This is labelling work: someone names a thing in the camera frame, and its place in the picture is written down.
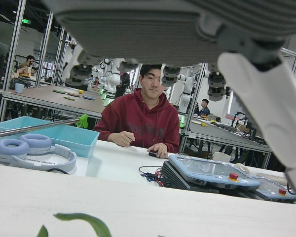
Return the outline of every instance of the green plant leaf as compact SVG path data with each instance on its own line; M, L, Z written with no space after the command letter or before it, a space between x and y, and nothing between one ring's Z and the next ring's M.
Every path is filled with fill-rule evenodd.
M48 237L48 231L44 225L41 226L37 237Z
M106 224L99 218L96 218L94 216L90 216L84 213L57 213L54 216L63 221L72 221L77 219L87 221L92 226L98 237L112 236Z

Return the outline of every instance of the red emergency stop button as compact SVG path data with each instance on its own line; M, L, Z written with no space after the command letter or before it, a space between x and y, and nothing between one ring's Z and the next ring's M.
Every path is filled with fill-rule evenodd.
M229 174L229 179L232 181L237 181L238 175L236 173L230 173Z
M278 193L281 194L281 195L286 195L286 190L283 189L283 188L280 188L280 189L278 190Z

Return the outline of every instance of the black hair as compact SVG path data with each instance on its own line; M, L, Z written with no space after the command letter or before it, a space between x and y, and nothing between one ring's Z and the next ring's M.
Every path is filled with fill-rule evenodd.
M202 101L205 101L207 104L209 103L208 99L202 99Z
M161 67L161 64L144 64L142 65L142 68L140 68L140 75L144 77L152 69L161 69Z
M28 61L28 60L30 60L30 59L35 60L35 57L34 57L34 56L31 56L31 55L29 55L29 56L26 57L26 61Z

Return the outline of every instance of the light blue plastic bin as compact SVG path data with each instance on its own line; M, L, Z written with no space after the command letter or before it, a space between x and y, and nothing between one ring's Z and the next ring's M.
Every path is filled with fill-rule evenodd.
M44 128L29 133L42 134L50 137L53 144L63 145L73 150L77 156L91 158L95 149L99 132L83 128L59 125Z
M51 123L42 119L32 117L19 117L8 121L0 122L0 131L8 129L15 129L27 126L40 125ZM69 125L58 125L48 128L43 128L27 133L42 134L52 139L53 144L63 145L73 150L77 156L91 158L95 149L96 142L99 137L99 132L87 130L83 128L73 127ZM18 139L21 135L26 133L19 133L16 135L6 136L3 138Z
M16 128L21 128L21 127L41 125L41 124L45 124L45 123L51 123L51 122L41 120L38 118L23 116L23 117L14 118L14 119L11 119L8 121L0 122L0 132L6 131L9 129L16 129ZM21 132L21 133L15 134L15 135L1 137L0 139L3 139L3 138L18 139L21 135L24 135L24 134L26 134L26 132Z

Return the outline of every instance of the blue headphones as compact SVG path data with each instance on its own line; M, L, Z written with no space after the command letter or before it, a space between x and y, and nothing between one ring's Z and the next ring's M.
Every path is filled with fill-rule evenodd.
M26 155L41 155L53 152L69 161L64 164L55 164L26 158ZM49 137L40 134L25 134L17 139L0 140L0 161L10 163L10 166L47 171L60 169L66 172L71 171L76 162L76 154L69 148L55 144ZM35 165L30 161L38 161L41 165Z

